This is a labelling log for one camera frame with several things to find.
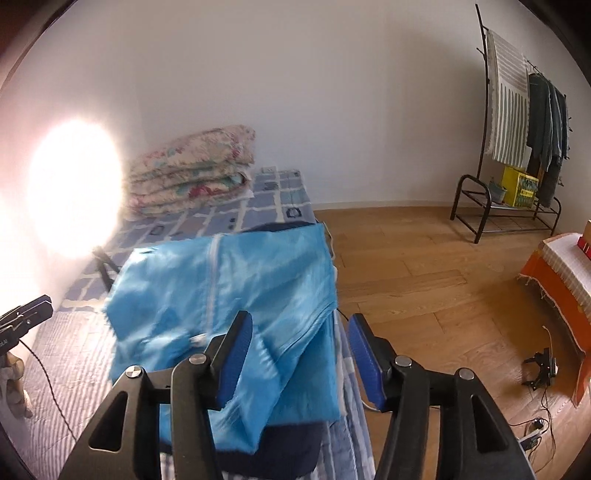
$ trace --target black metal rack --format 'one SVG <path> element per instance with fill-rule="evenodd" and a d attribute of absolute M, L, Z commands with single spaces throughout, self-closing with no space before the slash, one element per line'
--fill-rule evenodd
<path fill-rule="evenodd" d="M 470 231 L 475 234 L 474 243 L 477 244 L 480 241 L 483 233 L 508 233 L 508 232 L 535 232 L 535 231 L 544 231 L 550 230 L 550 236 L 554 235 L 554 231 L 556 230 L 556 225 L 558 224 L 558 220 L 560 219 L 560 214 L 562 213 L 562 205 L 558 198 L 554 197 L 558 205 L 558 210 L 550 207 L 544 207 L 540 205 L 539 200 L 534 202 L 533 207 L 511 207 L 509 205 L 505 205 L 504 203 L 495 203 L 492 201 L 491 198 L 491 191 L 486 183 L 484 183 L 480 179 L 480 174 L 482 171 L 482 159 L 484 158 L 484 150 L 486 144 L 486 127 L 488 126 L 488 91 L 489 91 L 489 84 L 490 79 L 488 77 L 488 58 L 486 53 L 486 36 L 485 30 L 488 30 L 482 24 L 482 16 L 480 15 L 480 9 L 478 8 L 478 4 L 476 4 L 476 13 L 478 14 L 478 23 L 480 24 L 480 35 L 482 36 L 482 51 L 477 48 L 477 50 L 482 54 L 484 58 L 484 65 L 485 65 L 485 76 L 486 76 L 486 101 L 485 101 L 485 113 L 484 113 L 484 130 L 482 133 L 482 146 L 480 148 L 480 160 L 478 161 L 478 172 L 476 176 L 465 174 L 460 177 L 460 180 L 457 183 L 456 189 L 456 197 L 453 202 L 452 207 L 452 214 L 450 216 L 450 220 L 455 219 L 456 217 L 460 220 L 464 225 L 466 225 Z M 465 190 L 463 188 L 464 181 L 471 180 L 472 182 L 480 185 L 483 188 L 482 192 L 475 192 L 474 190 Z M 483 213 L 469 215 L 472 217 L 480 218 L 480 224 L 478 226 L 478 230 L 476 230 L 472 225 L 468 223 L 465 219 L 468 215 L 460 215 L 457 213 L 457 205 L 460 201 L 461 195 L 468 197 L 472 200 L 476 205 L 484 209 Z M 516 213 L 515 215 L 491 215 L 491 210 L 504 210 L 504 211 L 511 211 L 511 212 L 520 212 Z M 554 215 L 556 219 L 552 225 L 548 224 L 544 219 L 539 217 L 539 214 L 545 215 Z M 531 227 L 531 228 L 498 228 L 493 230 L 485 230 L 486 222 L 491 217 L 504 217 L 504 218 L 526 218 L 531 219 L 535 224 L 539 222 L 539 227 Z"/>

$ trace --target blue cloth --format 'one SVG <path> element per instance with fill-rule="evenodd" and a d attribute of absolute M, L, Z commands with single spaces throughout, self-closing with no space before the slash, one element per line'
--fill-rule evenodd
<path fill-rule="evenodd" d="M 228 331 L 239 310 L 253 337 L 236 393 L 210 411 L 219 450 L 254 453 L 266 425 L 335 421 L 333 264 L 321 224 L 174 241 L 133 251 L 105 304 L 117 338 L 115 381 L 130 365 L 175 366 Z M 160 435 L 170 441 L 170 408 Z"/>

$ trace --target orange box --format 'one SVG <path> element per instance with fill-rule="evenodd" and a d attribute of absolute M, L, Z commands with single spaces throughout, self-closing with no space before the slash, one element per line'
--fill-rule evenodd
<path fill-rule="evenodd" d="M 588 244 L 591 244 L 591 220 L 587 220 L 587 226 L 583 232 L 583 238 Z"/>

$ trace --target hanging clothes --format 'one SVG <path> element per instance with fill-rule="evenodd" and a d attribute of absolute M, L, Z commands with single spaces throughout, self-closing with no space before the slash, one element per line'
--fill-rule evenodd
<path fill-rule="evenodd" d="M 524 169 L 530 118 L 526 61 L 519 50 L 490 29 L 486 42 L 492 102 L 485 151 L 492 153 L 493 160 Z"/>
<path fill-rule="evenodd" d="M 527 173 L 540 179 L 538 200 L 542 206 L 550 207 L 569 150 L 569 114 L 566 97 L 543 75 L 531 74 L 529 84 L 528 145 L 532 154 Z"/>
<path fill-rule="evenodd" d="M 550 109 L 550 82 L 538 73 L 530 74 L 530 131 L 527 145 L 531 147 L 531 160 L 527 173 L 538 176 L 540 166 L 548 170 L 552 160 L 552 112 Z"/>

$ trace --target bright light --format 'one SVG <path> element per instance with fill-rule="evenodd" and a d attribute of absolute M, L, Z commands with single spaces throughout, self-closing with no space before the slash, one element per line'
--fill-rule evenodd
<path fill-rule="evenodd" d="M 88 254 L 112 235 L 121 204 L 121 164 L 98 125 L 52 130 L 33 157 L 28 206 L 41 240 L 67 256 Z"/>

